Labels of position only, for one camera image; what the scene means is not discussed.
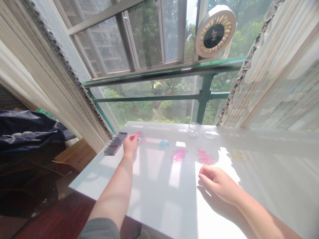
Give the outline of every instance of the curtain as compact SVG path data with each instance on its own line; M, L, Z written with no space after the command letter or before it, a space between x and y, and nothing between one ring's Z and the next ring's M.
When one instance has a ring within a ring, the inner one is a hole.
M0 81L27 106L46 109L99 152L106 124L55 38L36 17L29 1L0 1Z
M319 131L318 9L316 0L285 1L275 9L218 125Z

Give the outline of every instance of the tree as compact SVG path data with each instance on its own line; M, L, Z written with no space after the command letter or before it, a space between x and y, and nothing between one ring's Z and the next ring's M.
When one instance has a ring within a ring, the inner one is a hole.
M208 11L218 4L228 5L237 17L237 29L234 34L229 58L245 56L251 48L263 23L263 17L272 0L209 0ZM177 27L177 0L171 6L164 6L165 25L163 31ZM155 0L144 1L128 10L133 32L135 47L140 67L163 64L160 45L160 27L158 5ZM175 40L174 35L165 35L166 40ZM194 52L195 25L187 24L185 39L185 62L192 61ZM230 91L238 72L224 72L214 76L211 91ZM105 97L144 97L154 95L180 95L198 93L201 82L196 88L195 77L177 77L164 80L138 82L109 86L104 92ZM207 103L204 124L214 124L218 109L223 101L210 100ZM153 121L170 123L189 123L193 101L135 101L109 103L111 110L120 126L127 121ZM193 112L197 111L195 102Z

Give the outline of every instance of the gray sleeve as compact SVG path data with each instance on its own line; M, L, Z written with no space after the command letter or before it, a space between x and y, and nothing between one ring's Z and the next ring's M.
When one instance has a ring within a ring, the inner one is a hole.
M89 220L78 239L120 239L120 233L116 224L108 218L95 218Z

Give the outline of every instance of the small glass dish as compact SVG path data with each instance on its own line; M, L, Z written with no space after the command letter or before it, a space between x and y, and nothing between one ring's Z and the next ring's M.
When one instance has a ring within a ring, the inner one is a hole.
M203 136L207 139L216 139L217 135L219 134L211 129L205 129L203 131Z
M199 136L201 125L195 122L192 122L188 125L188 134L192 137Z

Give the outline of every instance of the hand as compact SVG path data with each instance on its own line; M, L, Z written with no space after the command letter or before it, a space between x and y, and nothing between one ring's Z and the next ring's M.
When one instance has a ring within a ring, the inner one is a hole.
M128 157L133 157L136 149L137 149L137 141L139 141L139 137L136 134L128 135L124 140L124 155Z
M220 168L204 165L199 170L198 177L218 197L235 206L245 194L245 191Z

